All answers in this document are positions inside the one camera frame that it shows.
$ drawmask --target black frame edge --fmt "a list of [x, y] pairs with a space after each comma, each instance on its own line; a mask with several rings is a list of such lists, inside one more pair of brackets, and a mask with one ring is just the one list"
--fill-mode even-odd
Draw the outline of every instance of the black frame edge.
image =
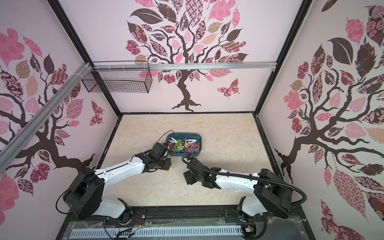
[[279, 71], [280, 71], [280, 69], [284, 63], [285, 57], [287, 56], [288, 51], [291, 48], [292, 43], [293, 43], [293, 41], [297, 35], [297, 32], [299, 31], [301, 24], [303, 23], [303, 20], [304, 20], [305, 16], [307, 15], [307, 12], [308, 12], [308, 9], [309, 9], [311, 3], [312, 3], [312, 0], [303, 0], [303, 2], [301, 3], [299, 11], [297, 12], [296, 18], [293, 21], [292, 27], [291, 27], [291, 29], [288, 33], [288, 36], [284, 42], [284, 45], [281, 49], [279, 57], [277, 58], [277, 65], [275, 67], [275, 70], [270, 75], [270, 77], [269, 77], [269, 79], [268, 79], [268, 81], [264, 87], [262, 96], [260, 97], [260, 100], [257, 103], [257, 107], [255, 109], [256, 115], [258, 115], [260, 113], [260, 111], [264, 105], [264, 102], [268, 96], [268, 93], [271, 90], [273, 83], [275, 82], [277, 74], [279, 73]]
[[121, 122], [121, 120], [122, 120], [122, 116], [123, 116], [123, 114], [120, 114], [118, 120], [116, 121], [116, 124], [115, 124], [115, 126], [114, 126], [114, 128], [113, 128], [113, 130], [112, 130], [112, 133], [111, 133], [111, 135], [109, 136], [107, 145], [106, 145], [105, 148], [104, 148], [103, 154], [101, 155], [100, 160], [99, 160], [99, 162], [97, 163], [96, 169], [100, 169], [100, 168], [101, 168], [101, 165], [102, 165], [103, 162], [104, 162], [105, 156], [107, 156], [107, 152], [108, 152], [108, 150], [109, 150], [109, 147], [111, 146], [112, 141], [113, 141], [113, 138], [115, 137], [115, 134], [116, 134], [116, 132], [117, 132], [117, 130], [118, 130], [118, 128], [119, 128], [120, 122]]
[[[61, 25], [63, 26], [64, 30], [67, 32], [69, 38], [71, 39], [73, 45], [79, 52], [81, 58], [84, 62], [89, 63], [91, 67], [94, 67], [94, 64], [90, 58], [90, 56], [87, 53], [87, 50], [85, 49], [83, 43], [81, 42], [79, 36], [77, 35], [76, 31], [74, 30], [71, 22], [69, 21], [67, 15], [65, 14], [62, 6], [60, 5], [58, 0], [47, 0], [49, 5], [51, 6], [53, 12], [56, 14], [57, 18], [59, 19]], [[106, 89], [106, 86], [104, 82], [101, 80], [101, 76], [98, 72], [94, 72], [96, 74], [95, 80], [100, 86], [101, 89]], [[112, 95], [110, 92], [103, 92], [105, 98], [109, 102], [110, 106], [112, 107], [113, 111], [116, 113], [116, 116], [120, 116], [121, 112], [116, 105], [116, 102], [112, 98]]]

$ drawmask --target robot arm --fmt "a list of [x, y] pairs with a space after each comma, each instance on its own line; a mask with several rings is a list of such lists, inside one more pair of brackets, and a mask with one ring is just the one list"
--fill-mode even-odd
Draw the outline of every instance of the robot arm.
[[167, 157], [165, 145], [155, 143], [153, 148], [134, 155], [131, 159], [105, 169], [80, 171], [71, 187], [64, 193], [63, 200], [79, 219], [91, 215], [103, 215], [116, 218], [120, 223], [131, 219], [131, 208], [122, 199], [103, 197], [103, 192], [113, 184], [127, 177], [152, 169], [169, 170], [171, 162]]
[[[187, 167], [189, 169], [189, 171], [184, 173], [184, 178], [187, 184], [192, 185], [199, 181], [202, 183], [202, 186], [211, 189], [232, 188], [255, 195], [252, 197], [243, 197], [240, 200], [238, 206], [238, 216], [241, 220], [248, 222], [255, 214], [262, 212], [271, 212], [277, 217], [288, 218], [293, 192], [286, 186], [279, 184], [270, 185], [268, 180], [286, 184], [273, 172], [267, 169], [262, 169], [260, 173], [238, 174], [228, 172], [217, 167], [209, 169], [192, 155], [183, 157], [183, 161], [185, 161], [185, 159], [188, 160]], [[250, 176], [253, 179], [226, 176], [224, 174], [240, 175], [245, 177]]]

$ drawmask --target black cable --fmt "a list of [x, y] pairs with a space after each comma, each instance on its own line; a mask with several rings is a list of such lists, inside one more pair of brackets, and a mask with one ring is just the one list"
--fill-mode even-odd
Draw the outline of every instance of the black cable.
[[245, 179], [249, 179], [249, 180], [257, 180], [257, 181], [262, 181], [262, 182], [269, 182], [269, 183], [273, 183], [273, 184], [277, 184], [277, 185], [280, 185], [280, 186], [284, 186], [284, 187], [287, 187], [297, 193], [299, 193], [302, 198], [298, 201], [295, 201], [295, 202], [291, 202], [291, 205], [298, 205], [298, 204], [302, 204], [304, 203], [306, 200], [307, 200], [307, 195], [302, 191], [300, 190], [299, 188], [295, 187], [295, 186], [292, 186], [288, 183], [283, 183], [283, 182], [277, 182], [277, 181], [273, 181], [273, 180], [270, 180], [270, 179], [266, 179], [266, 178], [261, 178], [261, 177], [254, 177], [254, 176], [251, 176], [251, 175], [243, 175], [243, 174], [235, 174], [235, 173], [230, 173], [230, 172], [227, 172], [227, 173], [222, 173], [222, 172], [215, 172], [215, 171], [212, 171], [212, 170], [209, 170], [209, 169], [205, 169], [205, 168], [201, 168], [201, 167], [197, 167], [193, 164], [190, 164], [189, 162], [187, 162], [186, 160], [184, 160], [184, 158], [186, 159], [189, 159], [189, 157], [182, 157], [181, 160], [187, 164], [188, 166], [191, 166], [193, 168], [196, 168], [196, 169], [199, 169], [199, 170], [202, 170], [202, 171], [206, 171], [206, 172], [209, 172], [211, 174], [216, 174], [216, 175], [221, 175], [221, 176], [227, 176], [227, 177], [241, 177], [241, 178], [245, 178]]

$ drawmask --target tree mural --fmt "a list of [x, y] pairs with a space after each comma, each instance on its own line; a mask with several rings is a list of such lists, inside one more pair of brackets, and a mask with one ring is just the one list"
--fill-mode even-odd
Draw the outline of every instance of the tree mural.
[[[298, 80], [292, 83], [292, 91], [284, 97], [292, 110], [288, 119], [292, 120], [292, 130], [296, 134], [293, 147], [288, 155], [277, 149], [276, 152], [283, 161], [283, 172], [286, 169], [293, 182], [291, 165], [303, 145], [308, 145], [308, 154], [314, 154], [315, 164], [324, 159], [327, 185], [332, 182], [333, 171], [333, 183], [350, 206], [366, 218], [366, 195], [378, 217], [384, 220], [383, 194], [365, 190], [384, 191], [382, 184], [372, 178], [381, 174], [384, 167], [353, 155], [366, 152], [384, 157], [382, 148], [380, 151], [367, 145], [372, 141], [384, 144], [384, 129], [376, 126], [384, 123], [384, 107], [371, 107], [384, 101], [384, 8], [366, 8], [369, 12], [366, 33], [360, 20], [347, 19], [346, 32], [352, 44], [359, 44], [357, 52], [347, 39], [332, 38], [329, 40], [332, 54], [326, 54], [320, 45], [311, 66], [308, 62], [299, 66]], [[376, 57], [375, 47], [383, 52], [380, 59]], [[332, 160], [334, 169], [329, 164]]]
[[[242, 62], [248, 55], [237, 53], [246, 42], [235, 42], [241, 32], [241, 29], [235, 29], [240, 21], [240, 12], [237, 7], [231, 12], [235, 0], [185, 0], [185, 11], [181, 11], [184, 0], [159, 0], [155, 1], [156, 6], [152, 0], [135, 1], [146, 7], [131, 14], [146, 24], [139, 25], [127, 21], [129, 31], [136, 41], [128, 40], [126, 49], [137, 55], [136, 64], [142, 64], [140, 61], [146, 60], [150, 64]], [[205, 19], [202, 19], [206, 9], [204, 4], [207, 4], [207, 10], [210, 9], [207, 22], [210, 19], [217, 20], [208, 28]], [[149, 8], [156, 8], [159, 13]], [[160, 26], [158, 23], [163, 26], [153, 29], [154, 25]], [[142, 50], [147, 51], [149, 55], [140, 54]], [[172, 109], [184, 106], [191, 112], [193, 110], [190, 106], [201, 105], [191, 99], [185, 81], [200, 81], [201, 76], [213, 81], [212, 77], [220, 78], [229, 73], [229, 69], [211, 69], [209, 74], [201, 70], [151, 71], [152, 76], [157, 76], [159, 82], [164, 80], [168, 84], [175, 83], [181, 90], [184, 98]], [[238, 92], [237, 81], [236, 84], [233, 83], [229, 88], [217, 90], [229, 97]]]
[[[25, 46], [18, 42], [18, 33], [10, 28], [7, 33], [8, 36], [0, 33], [0, 57], [6, 67], [12, 60], [25, 58], [22, 55]], [[1, 79], [5, 85], [3, 93], [0, 93], [0, 115], [8, 119], [7, 121], [0, 121], [0, 134], [10, 136], [8, 139], [0, 137], [0, 142], [5, 145], [27, 124], [30, 117], [33, 117], [48, 102], [48, 93], [50, 91], [52, 91], [52, 94], [57, 92], [54, 85], [62, 85], [68, 78], [65, 64], [55, 70], [49, 54], [43, 58], [42, 51], [32, 40], [26, 37], [23, 37], [23, 40], [30, 49], [27, 53], [30, 52], [31, 55], [16, 65], [16, 74], [11, 74], [10, 70], [6, 71], [3, 66], [0, 66]], [[44, 86], [41, 91], [39, 83]], [[83, 108], [83, 99], [76, 99], [80, 93], [80, 87], [80, 84], [78, 84], [70, 92], [50, 118], [41, 126], [40, 130], [36, 132], [38, 142], [28, 143], [16, 156], [16, 160], [23, 159], [23, 161], [7, 167], [6, 170], [14, 167], [20, 168], [13, 179], [18, 178], [18, 187], [24, 192], [33, 195], [33, 184], [47, 179], [52, 163], [56, 168], [71, 167], [76, 170], [81, 170], [91, 163], [93, 155], [88, 160], [81, 162], [76, 158], [60, 156], [58, 149], [59, 146], [65, 146], [63, 139], [70, 137], [64, 129], [76, 127], [80, 123], [76, 120]], [[98, 108], [97, 105], [94, 107], [94, 102], [92, 107], [96, 114], [103, 113], [102, 109]]]

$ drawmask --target patterned leaf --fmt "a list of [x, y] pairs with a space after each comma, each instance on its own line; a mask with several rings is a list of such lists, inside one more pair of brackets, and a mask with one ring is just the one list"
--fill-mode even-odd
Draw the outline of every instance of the patterned leaf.
[[141, 20], [148, 24], [156, 24], [163, 21], [159, 14], [147, 8], [137, 9], [130, 16], [138, 16]]
[[331, 116], [332, 116], [332, 114], [330, 114], [330, 113], [321, 113], [321, 114], [317, 115], [316, 119], [319, 120], [320, 122], [324, 122], [324, 121], [328, 120]]
[[61, 138], [67, 138], [67, 137], [70, 137], [71, 135], [69, 135], [68, 133], [66, 133], [66, 131], [64, 130], [57, 130], [55, 132], [55, 134], [57, 134], [59, 137]]
[[45, 150], [41, 150], [37, 152], [37, 155], [40, 157], [41, 160], [46, 161], [46, 162], [51, 162], [49, 158], [49, 153]]
[[204, 34], [205, 34], [205, 22], [203, 20], [203, 21], [200, 22], [199, 26], [197, 27], [197, 30], [196, 30], [196, 41], [202, 39]]
[[157, 8], [159, 12], [164, 16], [165, 19], [176, 23], [176, 13], [172, 10], [172, 8], [166, 4], [158, 3]]
[[17, 173], [13, 179], [15, 179], [17, 177], [24, 177], [26, 173], [27, 173], [26, 167], [22, 167], [19, 171], [17, 171]]
[[328, 137], [334, 137], [336, 135], [338, 135], [341, 130], [343, 130], [344, 127], [342, 128], [339, 128], [339, 127], [332, 127], [329, 132], [328, 132]]
[[384, 82], [384, 74], [365, 81], [356, 91], [362, 94], [371, 94], [381, 88]]
[[338, 107], [340, 105], [340, 100], [341, 100], [340, 93], [336, 93], [329, 100], [329, 104], [330, 104], [331, 107], [335, 107], [336, 108], [336, 107]]
[[220, 78], [232, 73], [232, 71], [229, 69], [210, 69], [209, 73], [215, 78]]
[[369, 17], [366, 27], [367, 36], [376, 42], [379, 46], [382, 46], [384, 34], [383, 22], [384, 11], [383, 6], [366, 6], [368, 9]]
[[84, 98], [72, 100], [67, 107], [67, 118], [75, 119], [80, 115], [81, 110], [83, 109], [83, 100]]
[[306, 126], [306, 127], [303, 128], [303, 130], [301, 131], [300, 135], [304, 135], [304, 136], [306, 136], [306, 135], [308, 135], [310, 132], [311, 132], [311, 126], [309, 125], [309, 126]]
[[371, 111], [363, 121], [371, 124], [383, 124], [384, 122], [384, 107], [376, 108]]
[[350, 42], [344, 38], [332, 38], [329, 40], [333, 44], [333, 57], [339, 63], [351, 65], [353, 59], [353, 49]]
[[317, 150], [317, 151], [314, 153], [314, 163], [315, 163], [315, 165], [316, 165], [316, 163], [317, 163], [318, 161], [320, 161], [320, 160], [323, 158], [323, 156], [324, 156], [324, 150], [323, 150], [323, 148], [321, 147], [321, 148], [319, 148], [319, 150]]
[[354, 165], [363, 165], [355, 156], [352, 154], [344, 154], [341, 157], [341, 160], [344, 160], [347, 163], [354, 164]]
[[210, 33], [215, 33], [220, 28], [221, 24], [223, 23], [220, 23], [220, 22], [211, 23], [211, 25], [209, 25], [208, 27], [208, 31]]
[[227, 60], [228, 56], [221, 57], [218, 62], [219, 63], [224, 63]]
[[31, 56], [31, 60], [29, 60], [29, 63], [31, 64], [31, 67], [38, 73], [41, 73], [41, 67], [39, 64], [39, 61], [37, 61], [37, 58], [33, 55]]
[[368, 164], [360, 168], [359, 170], [369, 176], [375, 176], [380, 174], [384, 170], [384, 167], [383, 165], [379, 164]]
[[365, 218], [365, 201], [363, 193], [359, 186], [355, 183], [353, 178], [348, 174], [336, 169], [336, 173], [333, 176], [333, 182], [336, 186], [340, 196], [354, 209], [359, 211]]
[[193, 55], [193, 53], [191, 54], [191, 55], [189, 55], [189, 57], [188, 57], [188, 61], [190, 62], [190, 63], [193, 63], [193, 61], [194, 61], [194, 55]]
[[195, 71], [195, 79], [200, 81], [200, 75], [199, 75], [198, 71]]
[[176, 12], [179, 13], [181, 7], [183, 6], [183, 0], [172, 0], [172, 4], [176, 9]]
[[21, 61], [16, 65], [16, 74], [19, 78], [29, 77], [30, 70], [29, 70], [29, 65], [26, 62], [26, 60]]
[[80, 124], [80, 122], [77, 121], [77, 120], [73, 120], [73, 121], [70, 121], [68, 124], [69, 124], [71, 127], [76, 127], [77, 125]]
[[384, 221], [384, 194], [378, 192], [365, 192], [365, 195], [372, 209], [375, 211], [378, 217]]
[[365, 100], [366, 97], [353, 100], [349, 104], [349, 109], [352, 110], [352, 112], [354, 113], [358, 113], [365, 106]]
[[332, 180], [332, 174], [331, 174], [330, 168], [327, 168], [324, 171], [324, 180], [325, 180], [325, 183], [327, 183], [327, 187], [328, 187], [331, 184], [331, 180]]
[[345, 129], [345, 134], [347, 135], [347, 137], [350, 137], [350, 138], [359, 138], [367, 135], [364, 129], [354, 122], [348, 123]]
[[289, 117], [288, 118], [294, 118], [294, 117], [296, 117], [296, 115], [297, 115], [297, 113], [299, 112], [299, 110], [294, 110], [293, 112], [291, 112], [291, 114], [289, 115]]
[[349, 72], [346, 72], [346, 71], [341, 71], [341, 82], [344, 85], [353, 85], [356, 83], [352, 74], [350, 74]]
[[60, 146], [65, 146], [63, 139], [57, 135], [55, 135], [55, 142]]
[[312, 88], [312, 94], [313, 94], [313, 103], [316, 104], [321, 97], [321, 94], [323, 93], [323, 83], [321, 80], [321, 73], [317, 77], [317, 80], [313, 84]]
[[165, 57], [167, 56], [167, 52], [166, 52], [165, 48], [163, 48], [160, 44], [156, 43], [155, 41], [152, 41], [152, 39], [150, 39], [150, 42], [151, 42], [155, 52], [157, 52], [158, 54], [160, 54], [162, 56], [165, 56]]
[[17, 181], [17, 185], [23, 192], [28, 192], [33, 196], [33, 184], [30, 181], [19, 178], [19, 181]]
[[224, 36], [227, 32], [228, 32], [228, 29], [229, 29], [229, 26], [231, 25], [231, 21], [229, 21], [229, 23], [227, 24], [224, 24], [222, 27], [221, 27], [221, 35]]
[[325, 3], [325, 5], [324, 5], [324, 7], [322, 8], [321, 11], [324, 12], [324, 11], [330, 9], [336, 2], [337, 2], [337, 0], [328, 0], [328, 1]]
[[239, 10], [237, 10], [237, 7], [236, 7], [236, 9], [234, 10], [233, 15], [232, 15], [233, 28], [236, 28], [236, 26], [239, 24], [239, 22], [240, 22], [240, 12], [239, 12]]
[[183, 16], [181, 17], [180, 19], [180, 31], [184, 31], [185, 29], [187, 29], [188, 27], [188, 24], [189, 24], [189, 21], [187, 19], [187, 16], [185, 14], [186, 12], [184, 12]]
[[328, 71], [325, 71], [325, 83], [328, 84], [328, 85], [333, 85], [336, 83], [336, 80], [334, 78], [334, 76], [328, 72]]
[[145, 30], [147, 31], [153, 31], [153, 29], [148, 24], [142, 24], [141, 25]]
[[311, 71], [313, 73], [313, 76], [320, 71], [320, 68], [323, 66], [324, 60], [325, 60], [325, 51], [323, 49], [323, 46], [320, 45], [320, 47], [317, 49], [317, 51], [315, 52], [312, 58]]
[[375, 49], [371, 47], [364, 39], [364, 43], [360, 45], [357, 61], [355, 61], [356, 69], [361, 77], [367, 75], [375, 64]]
[[162, 71], [160, 71], [160, 72], [157, 74], [157, 79], [159, 80], [159, 82], [160, 82], [161, 80], [163, 80], [163, 72], [162, 72]]
[[370, 177], [355, 177], [355, 180], [363, 187], [366, 187], [374, 191], [384, 192], [384, 187], [380, 183], [376, 182], [376, 180]]
[[378, 143], [384, 144], [384, 128], [365, 128], [369, 136]]
[[303, 86], [303, 82], [301, 80], [296, 80], [294, 81], [290, 87], [292, 88], [292, 90], [294, 91], [299, 91], [301, 89], [301, 87]]
[[23, 87], [20, 85], [20, 82], [14, 76], [5, 72], [1, 67], [0, 70], [1, 79], [4, 82], [5, 87], [11, 92], [11, 94], [21, 100], [23, 97]]
[[246, 44], [245, 41], [242, 43], [229, 42], [229, 43], [225, 43], [223, 45], [220, 45], [220, 47], [222, 47], [225, 51], [231, 53], [231, 52], [238, 52], [241, 47], [245, 46], [245, 44]]

